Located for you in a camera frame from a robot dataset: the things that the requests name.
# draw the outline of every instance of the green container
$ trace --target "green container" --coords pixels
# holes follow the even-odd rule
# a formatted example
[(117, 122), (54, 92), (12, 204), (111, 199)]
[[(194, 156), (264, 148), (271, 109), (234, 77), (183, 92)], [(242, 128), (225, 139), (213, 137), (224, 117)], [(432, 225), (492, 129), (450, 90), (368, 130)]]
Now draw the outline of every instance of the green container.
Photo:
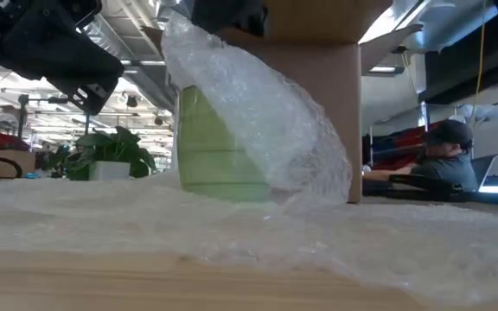
[(270, 188), (245, 149), (195, 86), (182, 92), (178, 164), (185, 191), (233, 201), (265, 201)]

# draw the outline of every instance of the baseball cap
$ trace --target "baseball cap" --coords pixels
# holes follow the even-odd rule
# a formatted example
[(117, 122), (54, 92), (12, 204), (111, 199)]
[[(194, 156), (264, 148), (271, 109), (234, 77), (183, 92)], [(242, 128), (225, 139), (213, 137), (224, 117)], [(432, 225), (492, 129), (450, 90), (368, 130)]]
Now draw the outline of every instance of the baseball cap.
[(425, 133), (425, 141), (429, 145), (442, 143), (458, 143), (461, 148), (468, 149), (474, 141), (470, 127), (456, 120), (444, 120), (433, 130)]

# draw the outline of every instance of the gray t-shirt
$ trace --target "gray t-shirt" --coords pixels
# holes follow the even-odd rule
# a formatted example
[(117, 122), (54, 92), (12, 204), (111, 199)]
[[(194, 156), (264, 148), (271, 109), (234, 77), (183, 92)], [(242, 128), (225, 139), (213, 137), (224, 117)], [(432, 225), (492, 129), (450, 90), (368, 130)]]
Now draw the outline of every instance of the gray t-shirt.
[(478, 188), (470, 157), (465, 154), (451, 158), (425, 158), (411, 174), (461, 185), (464, 191), (474, 192)]

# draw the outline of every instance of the white pot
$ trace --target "white pot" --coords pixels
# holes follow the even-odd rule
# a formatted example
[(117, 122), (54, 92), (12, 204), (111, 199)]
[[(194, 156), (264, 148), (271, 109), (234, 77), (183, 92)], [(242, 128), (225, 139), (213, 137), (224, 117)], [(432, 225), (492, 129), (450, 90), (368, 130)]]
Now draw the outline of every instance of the white pot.
[(129, 178), (129, 163), (97, 161), (90, 165), (90, 181), (127, 180)]

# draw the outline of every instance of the man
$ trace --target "man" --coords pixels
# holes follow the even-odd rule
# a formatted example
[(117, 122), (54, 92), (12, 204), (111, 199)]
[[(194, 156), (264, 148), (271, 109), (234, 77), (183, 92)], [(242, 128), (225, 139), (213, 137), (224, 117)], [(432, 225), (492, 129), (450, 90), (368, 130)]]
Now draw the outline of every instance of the man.
[(425, 134), (425, 157), (395, 171), (372, 171), (364, 174), (365, 180), (388, 181), (391, 175), (422, 175), (461, 185), (464, 191), (476, 191), (476, 174), (470, 162), (473, 144), (472, 130), (468, 125), (444, 120)]

